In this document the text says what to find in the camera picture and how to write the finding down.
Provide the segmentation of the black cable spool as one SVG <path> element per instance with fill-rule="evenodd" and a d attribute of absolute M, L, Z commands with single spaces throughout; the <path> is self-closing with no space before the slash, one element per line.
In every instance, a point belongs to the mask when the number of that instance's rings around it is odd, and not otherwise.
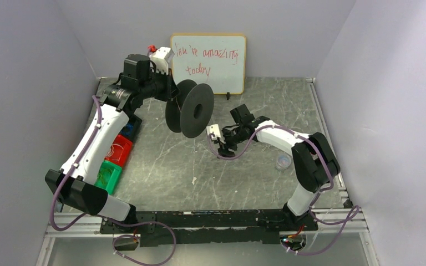
<path fill-rule="evenodd" d="M 210 85 L 186 79 L 177 84 L 180 94 L 166 103 L 165 121 L 170 131 L 193 139 L 207 127 L 214 110 Z"/>

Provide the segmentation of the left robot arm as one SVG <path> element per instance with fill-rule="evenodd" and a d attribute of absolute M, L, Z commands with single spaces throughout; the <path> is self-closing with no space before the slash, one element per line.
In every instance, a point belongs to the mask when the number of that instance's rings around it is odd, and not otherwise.
<path fill-rule="evenodd" d="M 161 47 L 148 54 L 130 54 L 116 82 L 102 95 L 93 96 L 95 118 L 70 158 L 57 170 L 49 170 L 45 181 L 57 202 L 91 216 L 135 223 L 136 208 L 95 185 L 99 169 L 123 127 L 145 99 L 171 100 L 176 86 L 169 69 L 174 53 Z"/>

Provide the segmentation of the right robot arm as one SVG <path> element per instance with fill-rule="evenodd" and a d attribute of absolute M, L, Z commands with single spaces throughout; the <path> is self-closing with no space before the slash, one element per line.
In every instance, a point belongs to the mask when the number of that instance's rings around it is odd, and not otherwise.
<path fill-rule="evenodd" d="M 299 219 L 310 212 L 319 195 L 331 190 L 333 179 L 340 174 L 341 167 L 324 134 L 305 134 L 281 126 L 265 116 L 255 117 L 246 105 L 230 112 L 234 124 L 220 128 L 206 127 L 210 145 L 219 147 L 214 154 L 223 160 L 235 160 L 238 144 L 250 145 L 261 142 L 271 145 L 292 159 L 298 185 L 285 203 L 283 211 L 291 218 Z"/>

